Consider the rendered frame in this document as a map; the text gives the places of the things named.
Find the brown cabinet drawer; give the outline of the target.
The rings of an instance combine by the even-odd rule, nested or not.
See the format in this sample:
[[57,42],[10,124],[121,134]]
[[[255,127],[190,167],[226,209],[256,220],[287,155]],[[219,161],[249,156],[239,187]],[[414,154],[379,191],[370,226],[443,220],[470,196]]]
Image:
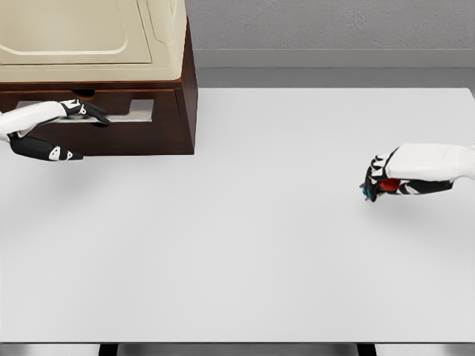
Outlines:
[[197,89],[185,88],[21,88],[0,86],[0,111],[14,109],[20,101],[86,99],[110,115],[125,114],[134,100],[153,102],[145,122],[56,122],[35,128],[30,135],[86,156],[193,154],[197,119]]

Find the brown cabinet with cream top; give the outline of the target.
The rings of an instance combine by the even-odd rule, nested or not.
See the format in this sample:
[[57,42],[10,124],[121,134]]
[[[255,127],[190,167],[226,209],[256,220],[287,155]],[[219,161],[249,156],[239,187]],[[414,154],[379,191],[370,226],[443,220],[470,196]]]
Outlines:
[[[2,85],[197,89],[185,1],[0,0]],[[108,125],[148,121],[152,109],[134,100],[123,115],[107,112]],[[52,123],[66,120],[108,126],[82,115]]]

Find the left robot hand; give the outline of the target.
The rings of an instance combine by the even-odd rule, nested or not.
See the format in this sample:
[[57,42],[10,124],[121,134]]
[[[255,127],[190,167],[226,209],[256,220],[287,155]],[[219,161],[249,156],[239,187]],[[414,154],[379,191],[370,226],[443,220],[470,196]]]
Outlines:
[[43,161],[82,160],[83,155],[48,141],[28,136],[34,128],[62,117],[89,116],[108,125],[107,111],[81,99],[46,101],[6,113],[0,112],[0,140],[10,145],[15,154]]

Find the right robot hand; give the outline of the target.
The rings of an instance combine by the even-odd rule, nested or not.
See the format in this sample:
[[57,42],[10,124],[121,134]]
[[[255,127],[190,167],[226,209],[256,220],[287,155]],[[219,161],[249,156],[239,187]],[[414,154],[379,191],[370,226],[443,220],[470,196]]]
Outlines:
[[475,180],[475,146],[405,143],[388,154],[375,156],[366,179],[400,179],[389,195],[433,194],[452,189],[459,178]]

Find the red and blue switch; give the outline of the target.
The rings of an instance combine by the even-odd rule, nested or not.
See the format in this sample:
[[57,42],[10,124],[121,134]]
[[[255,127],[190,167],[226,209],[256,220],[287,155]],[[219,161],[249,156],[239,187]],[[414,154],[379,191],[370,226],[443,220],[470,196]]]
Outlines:
[[359,188],[362,190],[366,200],[375,202],[382,194],[396,191],[401,184],[400,179],[374,180],[366,179]]

